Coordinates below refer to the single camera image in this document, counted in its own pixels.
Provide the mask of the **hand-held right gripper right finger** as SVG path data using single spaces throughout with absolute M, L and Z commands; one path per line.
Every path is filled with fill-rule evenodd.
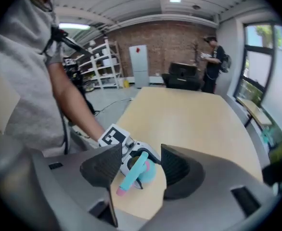
M 279 201 L 269 186 L 221 157 L 162 144 L 161 166 L 163 205 L 145 231 L 251 231 Z

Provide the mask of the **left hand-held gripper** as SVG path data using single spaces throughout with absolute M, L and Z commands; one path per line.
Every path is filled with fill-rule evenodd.
M 161 164 L 161 156 L 149 144 L 137 141 L 131 138 L 130 133 L 116 124 L 112 124 L 104 134 L 99 138 L 98 143 L 101 147 L 108 145 L 120 145 L 121 147 L 121 167 L 120 171 L 125 175 L 120 188 L 129 190 L 135 187 L 139 190 L 143 189 L 142 183 L 139 180 L 141 167 L 128 166 L 128 161 L 136 156 L 140 156 L 142 152 L 148 153 L 148 159 L 155 164 Z

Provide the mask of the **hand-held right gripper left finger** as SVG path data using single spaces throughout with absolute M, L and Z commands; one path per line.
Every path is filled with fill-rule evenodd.
M 111 183 L 121 166 L 121 145 L 45 158 L 31 152 L 42 192 L 63 231 L 115 231 Z

